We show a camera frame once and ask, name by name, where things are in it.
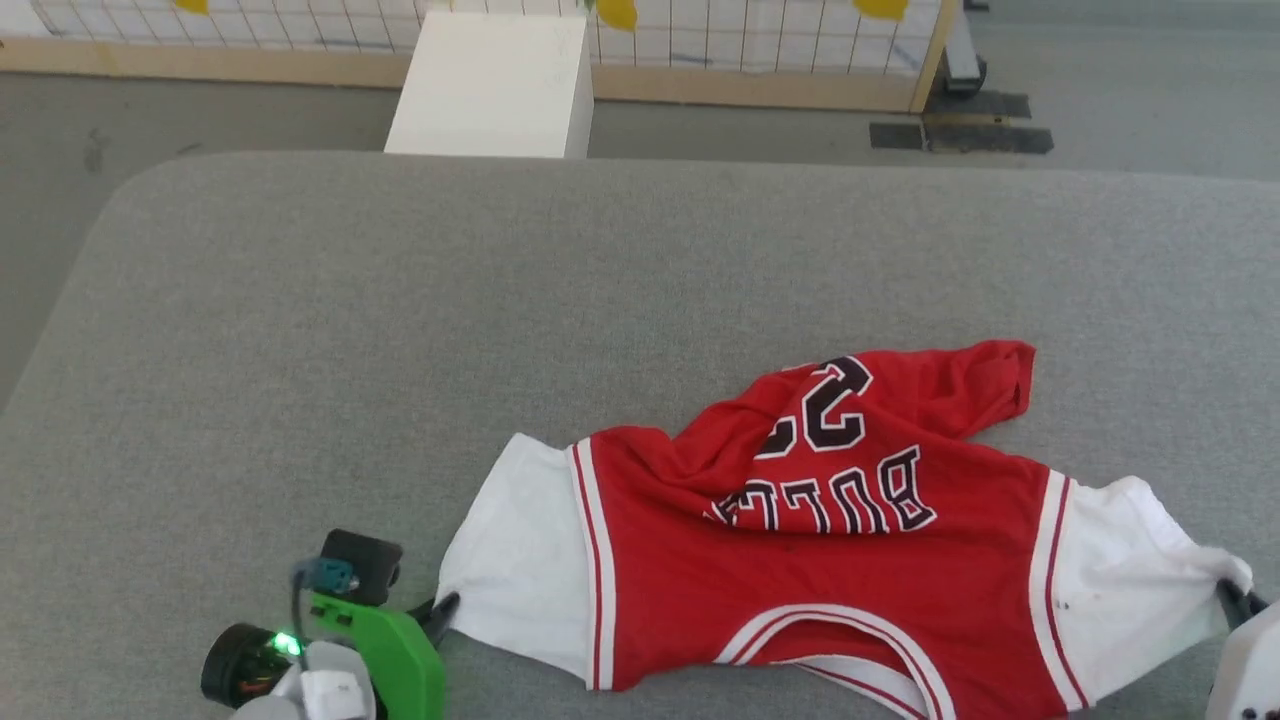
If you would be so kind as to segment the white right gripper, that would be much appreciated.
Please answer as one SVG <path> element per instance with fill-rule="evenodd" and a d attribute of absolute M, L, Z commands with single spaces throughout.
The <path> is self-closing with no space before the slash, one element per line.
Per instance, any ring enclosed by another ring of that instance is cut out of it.
<path fill-rule="evenodd" d="M 1204 711 L 1207 719 L 1279 717 L 1279 606 L 1234 580 L 1217 583 L 1230 626 Z"/>

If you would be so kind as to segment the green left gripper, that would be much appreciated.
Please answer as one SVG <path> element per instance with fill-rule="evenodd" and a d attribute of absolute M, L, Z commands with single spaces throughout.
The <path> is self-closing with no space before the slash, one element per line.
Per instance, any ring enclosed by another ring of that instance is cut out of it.
<path fill-rule="evenodd" d="M 442 719 L 445 671 L 435 643 L 458 606 L 457 592 L 413 612 L 312 594 L 321 637 L 228 626 L 204 660 L 201 694 L 233 719 Z"/>

